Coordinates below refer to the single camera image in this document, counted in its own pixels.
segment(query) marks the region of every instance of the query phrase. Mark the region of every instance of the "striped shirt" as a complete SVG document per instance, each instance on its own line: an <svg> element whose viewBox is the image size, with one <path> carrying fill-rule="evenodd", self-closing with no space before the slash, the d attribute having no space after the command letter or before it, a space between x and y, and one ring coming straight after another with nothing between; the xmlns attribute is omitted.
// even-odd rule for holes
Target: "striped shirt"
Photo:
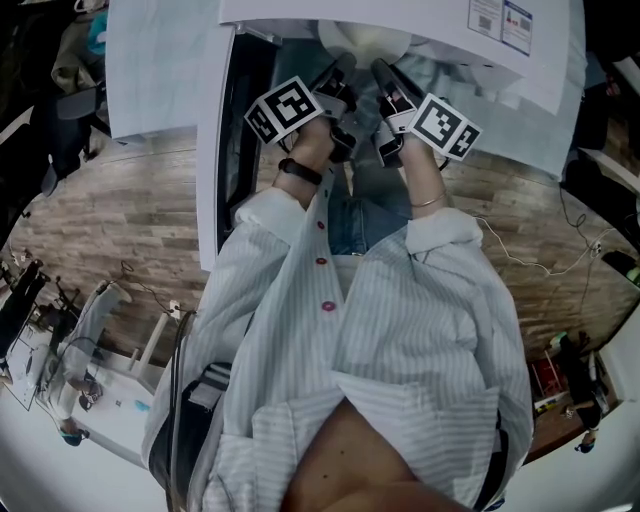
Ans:
<svg viewBox="0 0 640 512"><path fill-rule="evenodd" d="M347 398L414 475L477 499L497 413L506 475L525 457L531 395L513 300L476 221L445 208L374 246L342 294L327 240L326 173L308 211L279 189L248 201L215 262L184 349L185 384L233 361L202 509L278 510L315 435ZM147 425L168 409L168 375Z"/></svg>

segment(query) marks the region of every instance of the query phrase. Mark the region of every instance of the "wooden floor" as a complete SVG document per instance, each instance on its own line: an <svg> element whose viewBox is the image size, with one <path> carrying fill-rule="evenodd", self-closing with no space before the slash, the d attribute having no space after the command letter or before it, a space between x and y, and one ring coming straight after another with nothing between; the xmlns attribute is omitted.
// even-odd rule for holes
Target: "wooden floor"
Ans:
<svg viewBox="0 0 640 512"><path fill-rule="evenodd" d="M28 249L45 262L45 272L61 276L66 287L78 287L83 297L100 280L117 278L125 260L135 269L132 279L154 289L164 304L177 299L195 308L207 274L199 266L194 148L193 133L153 139L146 146L108 143L51 198L32 204L31 218L21 219L11 235L13 252ZM267 175L274 158L263 158ZM564 218L558 184L545 174L476 154L464 165L449 166L444 177L455 205L485 218L514 257L562 272L585 252L584 240ZM566 193L565 202L572 221L586 214L582 231L589 240L609 227ZM561 331L577 339L577 332L586 330L594 344L605 341L640 298L590 253L566 274L547 276L541 268L508 260L495 236L481 227L484 250L515 299L529 359L540 357ZM617 232L602 245L605 252L635 255ZM9 259L6 246L3 258ZM161 310L140 286L122 284L134 303L110 319L102 342L131 353L144 347ZM51 292L49 286L41 301ZM158 346L158 362L170 357L174 329L167 329Z"/></svg>

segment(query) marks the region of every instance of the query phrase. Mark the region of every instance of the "black wristband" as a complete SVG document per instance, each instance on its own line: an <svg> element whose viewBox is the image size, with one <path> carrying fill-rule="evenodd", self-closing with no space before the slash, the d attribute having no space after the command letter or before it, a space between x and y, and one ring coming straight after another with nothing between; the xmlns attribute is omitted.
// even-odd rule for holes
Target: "black wristband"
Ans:
<svg viewBox="0 0 640 512"><path fill-rule="evenodd" d="M303 180L308 181L309 183L312 183L316 186L322 183L321 174L318 174L308 167L299 164L293 158L285 158L284 160L281 160L278 164L278 169L286 174L293 174L298 178L302 178Z"/></svg>

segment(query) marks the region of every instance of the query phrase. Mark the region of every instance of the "person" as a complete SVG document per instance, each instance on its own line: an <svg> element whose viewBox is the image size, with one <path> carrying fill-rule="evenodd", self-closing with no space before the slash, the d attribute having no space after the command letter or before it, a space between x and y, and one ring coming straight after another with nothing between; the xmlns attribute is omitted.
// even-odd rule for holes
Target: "person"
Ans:
<svg viewBox="0 0 640 512"><path fill-rule="evenodd" d="M0 309L0 370L3 372L0 382L5 385L13 384L7 363L7 353L20 335L24 323L31 314L36 297L47 282L47 278L40 272L41 267L40 260L32 261L29 264L20 276L15 289Z"/></svg>
<svg viewBox="0 0 640 512"><path fill-rule="evenodd" d="M406 185L363 144L353 194L332 150L325 119L300 129L289 158L322 183L281 171L238 210L183 341L181 390L211 363L232 364L209 372L228 387L214 406L217 449L198 458L195 509L482 507L533 433L513 299L476 220L447 206L426 144L405 135ZM169 374L143 443L152 472L167 453ZM490 471L497 453L503 466Z"/></svg>
<svg viewBox="0 0 640 512"><path fill-rule="evenodd" d="M594 375L592 378L588 365L580 360L578 351L571 343L567 333L561 334L557 339L559 339L560 346L558 364L567 378L569 393L573 400L573 406L567 407L566 415L571 418L574 413L577 413L586 429L582 441L575 450L581 453L590 453L596 445L603 417L602 393L598 390L596 376ZM607 407L606 399L602 405Z"/></svg>
<svg viewBox="0 0 640 512"><path fill-rule="evenodd" d="M89 436L72 418L73 408L79 398L93 404L102 394L99 384L85 375L107 318L119 302L131 302L131 296L118 284L102 281L89 296L71 334L59 346L50 347L38 398L70 446L79 446Z"/></svg>

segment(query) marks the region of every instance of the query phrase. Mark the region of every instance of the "bracelet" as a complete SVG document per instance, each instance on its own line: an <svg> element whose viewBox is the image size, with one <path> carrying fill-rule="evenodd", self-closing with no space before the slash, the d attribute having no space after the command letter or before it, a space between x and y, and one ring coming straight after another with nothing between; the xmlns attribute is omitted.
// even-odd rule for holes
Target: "bracelet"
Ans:
<svg viewBox="0 0 640 512"><path fill-rule="evenodd" d="M440 199L442 199L443 197L445 197L447 195L447 191L445 190L442 194L440 194L438 197L436 197L435 199L432 199L431 201L427 201L426 203L422 203L422 204L413 204L411 203L411 206L413 208L422 208L423 206L429 206L430 204L433 204L437 201L440 201Z"/></svg>

